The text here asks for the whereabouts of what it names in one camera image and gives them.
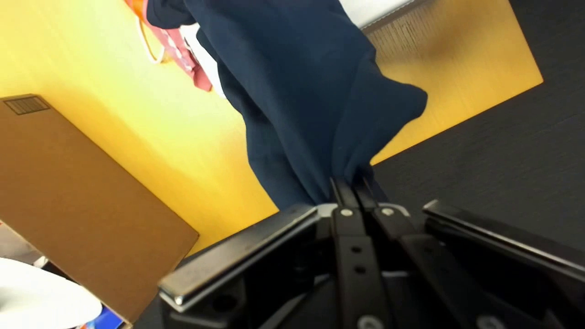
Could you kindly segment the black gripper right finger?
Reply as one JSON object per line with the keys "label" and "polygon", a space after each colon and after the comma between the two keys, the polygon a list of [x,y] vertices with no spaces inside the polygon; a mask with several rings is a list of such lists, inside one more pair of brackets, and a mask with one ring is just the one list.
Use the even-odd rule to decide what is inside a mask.
{"label": "black gripper right finger", "polygon": [[412,223],[406,207],[390,203],[372,176],[355,181],[355,194],[386,240],[414,264],[459,329],[480,329],[485,293],[463,265],[434,236]]}

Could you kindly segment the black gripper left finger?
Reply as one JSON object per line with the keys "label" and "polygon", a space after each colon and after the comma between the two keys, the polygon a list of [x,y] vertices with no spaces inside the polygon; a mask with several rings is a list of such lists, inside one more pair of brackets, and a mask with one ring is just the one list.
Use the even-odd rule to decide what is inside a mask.
{"label": "black gripper left finger", "polygon": [[333,242],[342,329],[390,329],[388,298],[361,203],[342,180],[331,181],[337,202]]}

